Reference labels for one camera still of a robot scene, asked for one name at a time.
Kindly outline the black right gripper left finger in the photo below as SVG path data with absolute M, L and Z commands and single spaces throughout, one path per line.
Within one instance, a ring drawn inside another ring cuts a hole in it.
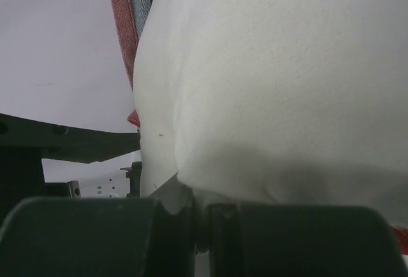
M 32 198 L 1 227 L 2 276 L 193 276 L 191 212 L 153 199 Z

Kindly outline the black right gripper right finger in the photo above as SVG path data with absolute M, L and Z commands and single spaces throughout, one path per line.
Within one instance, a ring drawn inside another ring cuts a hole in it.
M 385 219 L 362 207 L 218 205 L 212 276 L 406 276 Z

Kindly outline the white pillow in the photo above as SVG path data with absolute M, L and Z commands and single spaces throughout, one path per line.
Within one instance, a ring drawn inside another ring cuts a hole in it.
M 134 88 L 144 194 L 407 225 L 407 0 L 153 0 Z

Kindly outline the red cartoon pillowcase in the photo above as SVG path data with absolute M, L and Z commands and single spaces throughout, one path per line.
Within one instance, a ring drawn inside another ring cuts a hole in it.
M 122 60 L 131 89 L 136 51 L 153 0 L 111 0 Z

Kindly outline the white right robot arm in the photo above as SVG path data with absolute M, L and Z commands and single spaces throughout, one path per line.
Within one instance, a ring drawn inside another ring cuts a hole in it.
M 216 204 L 198 223 L 175 178 L 140 197 L 85 199 L 47 183 L 43 159 L 92 163 L 138 150 L 112 133 L 1 115 L 2 276 L 406 276 L 407 237 L 362 207 Z

